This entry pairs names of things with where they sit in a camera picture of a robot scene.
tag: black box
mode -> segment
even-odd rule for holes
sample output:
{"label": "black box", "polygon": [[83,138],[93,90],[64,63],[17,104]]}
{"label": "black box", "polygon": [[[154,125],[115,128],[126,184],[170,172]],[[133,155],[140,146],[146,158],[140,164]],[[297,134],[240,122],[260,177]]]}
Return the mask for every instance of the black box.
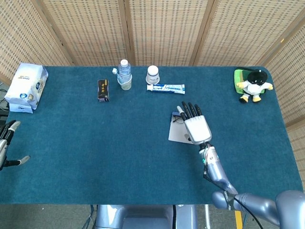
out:
{"label": "black box", "polygon": [[98,80],[97,84],[98,84],[97,99],[100,102],[109,102],[109,81]]}

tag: wicker screen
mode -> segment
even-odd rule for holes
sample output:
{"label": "wicker screen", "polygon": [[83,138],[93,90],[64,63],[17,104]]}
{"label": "wicker screen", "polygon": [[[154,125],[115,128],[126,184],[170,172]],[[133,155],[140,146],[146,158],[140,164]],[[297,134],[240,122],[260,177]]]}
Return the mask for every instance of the wicker screen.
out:
{"label": "wicker screen", "polygon": [[126,58],[118,1],[42,2],[79,65],[117,65]]}
{"label": "wicker screen", "polygon": [[305,25],[266,65],[286,123],[305,116]]}
{"label": "wicker screen", "polygon": [[137,65],[188,65],[207,0],[130,0]]}
{"label": "wicker screen", "polygon": [[305,125],[289,131],[288,135],[305,190]]}
{"label": "wicker screen", "polygon": [[219,0],[195,65],[255,65],[304,1]]}
{"label": "wicker screen", "polygon": [[0,2],[0,75],[6,83],[20,62],[69,65],[30,0]]}

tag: toothpaste tube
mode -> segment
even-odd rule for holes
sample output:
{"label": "toothpaste tube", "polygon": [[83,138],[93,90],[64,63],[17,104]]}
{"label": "toothpaste tube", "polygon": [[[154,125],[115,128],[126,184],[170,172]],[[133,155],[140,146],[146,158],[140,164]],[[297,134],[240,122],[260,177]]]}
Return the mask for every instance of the toothpaste tube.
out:
{"label": "toothpaste tube", "polygon": [[147,91],[185,94],[185,87],[184,84],[181,85],[152,84],[152,85],[147,85]]}

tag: water bottle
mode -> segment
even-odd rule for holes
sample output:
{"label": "water bottle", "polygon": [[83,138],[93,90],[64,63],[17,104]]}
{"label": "water bottle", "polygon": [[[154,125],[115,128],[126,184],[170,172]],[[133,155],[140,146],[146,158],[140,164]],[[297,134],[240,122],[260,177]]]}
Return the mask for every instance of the water bottle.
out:
{"label": "water bottle", "polygon": [[132,72],[131,66],[127,60],[121,60],[121,64],[119,64],[119,72],[121,84],[126,83],[130,80]]}

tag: stuffed penguin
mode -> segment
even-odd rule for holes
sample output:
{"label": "stuffed penguin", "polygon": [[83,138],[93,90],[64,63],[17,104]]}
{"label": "stuffed penguin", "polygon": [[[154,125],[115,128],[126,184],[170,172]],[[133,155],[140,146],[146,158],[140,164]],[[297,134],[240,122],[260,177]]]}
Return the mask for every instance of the stuffed penguin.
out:
{"label": "stuffed penguin", "polygon": [[254,103],[258,103],[261,101],[261,97],[259,94],[263,89],[272,90],[273,86],[271,83],[266,83],[268,78],[267,73],[262,70],[254,70],[252,71],[247,80],[244,82],[239,82],[236,85],[244,90],[244,94],[239,98],[239,101],[242,103],[247,103],[249,96],[253,96],[252,101]]}

